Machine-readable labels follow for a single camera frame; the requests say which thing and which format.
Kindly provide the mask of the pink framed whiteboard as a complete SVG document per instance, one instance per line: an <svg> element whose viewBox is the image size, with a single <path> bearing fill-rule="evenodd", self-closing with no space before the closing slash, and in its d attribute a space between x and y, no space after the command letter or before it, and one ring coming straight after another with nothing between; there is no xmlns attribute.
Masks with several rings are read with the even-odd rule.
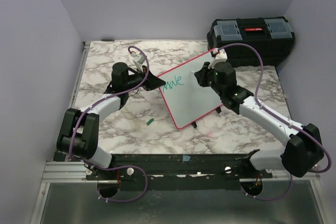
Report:
<svg viewBox="0 0 336 224"><path fill-rule="evenodd" d="M194 76L205 62L213 61L211 52L204 52L158 75L165 81L165 85L159 87L160 93L179 130L222 106L219 96L210 87L199 86Z"/></svg>

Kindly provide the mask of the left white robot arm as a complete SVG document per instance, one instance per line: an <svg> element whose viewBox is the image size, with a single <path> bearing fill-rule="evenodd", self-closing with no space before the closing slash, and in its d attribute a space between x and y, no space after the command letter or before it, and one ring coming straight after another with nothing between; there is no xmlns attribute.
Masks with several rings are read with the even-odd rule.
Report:
<svg viewBox="0 0 336 224"><path fill-rule="evenodd" d="M104 179L112 179L117 170L115 164L111 163L112 155L98 146L99 124L125 106L129 92L138 88L152 91L165 84L147 66L134 70L124 62L115 63L111 81L98 101L82 109L67 109L57 140L57 150L68 154L70 158L80 158L98 166L98 173Z"/></svg>

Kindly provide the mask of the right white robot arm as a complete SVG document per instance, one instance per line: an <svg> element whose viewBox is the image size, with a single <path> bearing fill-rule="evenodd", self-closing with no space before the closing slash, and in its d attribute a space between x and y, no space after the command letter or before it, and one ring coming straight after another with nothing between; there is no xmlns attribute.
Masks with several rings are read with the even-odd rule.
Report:
<svg viewBox="0 0 336 224"><path fill-rule="evenodd" d="M266 169L283 169L303 177L324 158L319 129L313 124L295 122L257 102L252 92L237 84L236 71L229 63L218 62L211 67L205 62L194 76L201 87L212 88L224 107L254 121L283 145L278 150L253 151L241 165L246 177L255 177Z"/></svg>

